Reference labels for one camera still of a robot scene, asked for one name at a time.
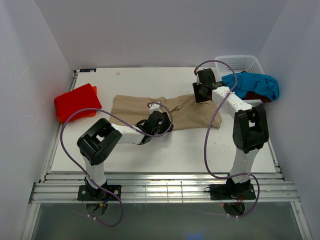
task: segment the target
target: white wall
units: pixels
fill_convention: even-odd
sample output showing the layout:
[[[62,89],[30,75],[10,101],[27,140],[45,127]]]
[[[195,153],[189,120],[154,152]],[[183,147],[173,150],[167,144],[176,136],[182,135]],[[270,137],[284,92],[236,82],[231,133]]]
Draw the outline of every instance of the white wall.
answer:
[[[33,0],[0,0],[0,239],[18,239],[72,70]]]
[[[258,58],[280,88],[267,108],[275,153],[296,183],[313,239],[320,239],[320,2],[288,0]]]
[[[35,0],[72,69],[257,55],[287,0]]]

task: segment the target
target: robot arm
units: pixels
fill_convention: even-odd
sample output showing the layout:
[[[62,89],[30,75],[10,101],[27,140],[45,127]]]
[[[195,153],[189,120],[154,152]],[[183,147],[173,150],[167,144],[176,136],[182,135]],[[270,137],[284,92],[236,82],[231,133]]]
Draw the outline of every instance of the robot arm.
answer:
[[[85,168],[91,178],[85,177],[86,189],[90,196],[98,200],[105,192],[98,189],[91,179],[99,186],[107,183],[104,171],[104,161],[110,155],[116,144],[143,145],[151,141],[152,137],[145,136],[135,129],[149,134],[162,134],[170,126],[170,119],[166,112],[162,112],[157,104],[149,106],[148,119],[139,121],[134,129],[110,123],[105,118],[99,119],[77,141],[80,153],[83,155]]]
[[[193,90],[197,103],[211,100],[218,105],[230,91],[224,82],[216,82],[210,68],[197,72],[197,82],[193,83]],[[266,111],[262,106],[254,107],[246,103],[233,93],[222,108],[234,119],[232,138],[236,153],[229,175],[250,173],[256,155],[269,139]],[[236,176],[227,180],[226,191],[233,196],[242,195],[249,186],[248,175]]]

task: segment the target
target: blue cloth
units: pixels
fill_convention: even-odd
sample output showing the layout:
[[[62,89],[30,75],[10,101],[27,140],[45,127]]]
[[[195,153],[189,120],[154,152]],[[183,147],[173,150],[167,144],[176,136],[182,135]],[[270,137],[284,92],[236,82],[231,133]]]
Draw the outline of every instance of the blue cloth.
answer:
[[[248,92],[266,96],[271,101],[279,97],[279,86],[277,80],[264,74],[249,72],[236,73],[238,83],[233,90],[235,94],[243,99]],[[231,89],[235,85],[235,76],[230,74],[222,77],[222,81]]]

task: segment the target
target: red cloth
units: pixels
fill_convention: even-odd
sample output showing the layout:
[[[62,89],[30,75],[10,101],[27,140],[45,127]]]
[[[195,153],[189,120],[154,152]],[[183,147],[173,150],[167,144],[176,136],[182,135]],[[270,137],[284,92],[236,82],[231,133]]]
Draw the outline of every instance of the red cloth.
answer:
[[[57,96],[54,99],[54,105],[56,107],[56,115],[62,123],[65,123],[72,114],[80,109],[102,108],[96,92],[89,83]],[[95,112],[94,110],[80,112],[71,119],[71,122]]]
[[[256,100],[260,99],[263,103],[271,103],[271,100],[266,96],[259,95],[254,91],[248,91],[247,94],[242,98],[243,100]]]

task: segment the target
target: white table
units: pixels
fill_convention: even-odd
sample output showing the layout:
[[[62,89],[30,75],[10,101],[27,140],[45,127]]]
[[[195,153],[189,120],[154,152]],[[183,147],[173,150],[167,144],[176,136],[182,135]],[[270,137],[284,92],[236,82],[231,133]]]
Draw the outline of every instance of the white table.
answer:
[[[80,72],[75,88],[90,83],[97,86],[102,109],[111,111],[118,95],[173,98],[192,94],[196,81],[191,67],[97,68],[96,72]],[[228,173],[233,165],[236,147],[232,139],[233,119],[220,112],[220,129],[212,128],[208,141],[208,164],[212,172]],[[109,116],[98,112],[95,117],[69,123],[63,140],[70,154],[84,167],[77,146],[78,138],[98,119]],[[106,172],[129,173],[206,173],[204,139],[206,128],[173,131],[145,145],[118,144],[105,161]],[[59,142],[51,167],[52,172],[70,173],[81,170],[66,156]],[[266,143],[256,156],[253,173],[274,173],[272,152]]]

